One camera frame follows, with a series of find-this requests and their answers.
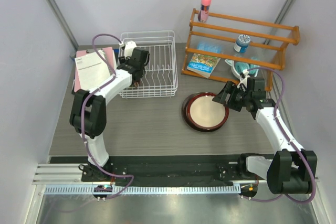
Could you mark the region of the dark red cream plate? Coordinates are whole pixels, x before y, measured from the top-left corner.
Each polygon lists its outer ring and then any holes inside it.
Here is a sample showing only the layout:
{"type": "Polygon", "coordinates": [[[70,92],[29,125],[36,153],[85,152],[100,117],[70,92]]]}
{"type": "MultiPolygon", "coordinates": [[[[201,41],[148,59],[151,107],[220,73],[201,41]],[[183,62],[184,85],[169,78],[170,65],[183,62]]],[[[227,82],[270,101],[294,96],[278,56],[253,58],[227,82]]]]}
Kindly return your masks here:
{"type": "Polygon", "coordinates": [[[228,108],[213,102],[216,93],[200,92],[189,100],[186,114],[193,129],[200,132],[213,132],[220,129],[229,116],[228,108]]]}

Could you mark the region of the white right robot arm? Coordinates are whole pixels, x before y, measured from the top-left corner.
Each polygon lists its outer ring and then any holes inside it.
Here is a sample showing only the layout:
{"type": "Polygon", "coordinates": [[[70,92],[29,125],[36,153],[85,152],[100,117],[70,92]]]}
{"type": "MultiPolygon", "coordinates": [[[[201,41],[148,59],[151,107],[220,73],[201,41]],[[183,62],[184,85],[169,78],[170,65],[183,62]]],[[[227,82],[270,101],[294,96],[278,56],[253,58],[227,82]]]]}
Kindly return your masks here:
{"type": "Polygon", "coordinates": [[[239,84],[227,82],[213,98],[214,102],[228,109],[241,111],[246,108],[263,129],[275,152],[271,160],[257,154],[242,155],[243,163],[237,166],[237,173],[242,179],[254,175],[265,179],[273,194],[309,194],[313,197],[317,156],[298,143],[281,118],[279,102],[268,99],[266,94],[264,79],[250,76],[245,70],[240,75],[239,84]]]}

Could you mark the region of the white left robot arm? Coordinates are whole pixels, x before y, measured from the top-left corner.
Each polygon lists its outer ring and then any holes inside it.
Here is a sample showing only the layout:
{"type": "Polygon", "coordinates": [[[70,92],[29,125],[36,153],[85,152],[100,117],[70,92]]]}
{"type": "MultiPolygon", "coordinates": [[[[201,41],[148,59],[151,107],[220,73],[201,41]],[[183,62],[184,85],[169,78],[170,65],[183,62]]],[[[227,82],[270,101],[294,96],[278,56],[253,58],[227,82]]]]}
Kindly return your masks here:
{"type": "Polygon", "coordinates": [[[145,74],[150,53],[135,42],[121,44],[120,63],[112,47],[94,52],[78,51],[75,57],[74,100],[69,123],[83,138],[88,161],[94,165],[93,174],[105,182],[112,174],[106,165],[103,132],[107,124],[107,105],[122,90],[136,85],[145,74]]]}

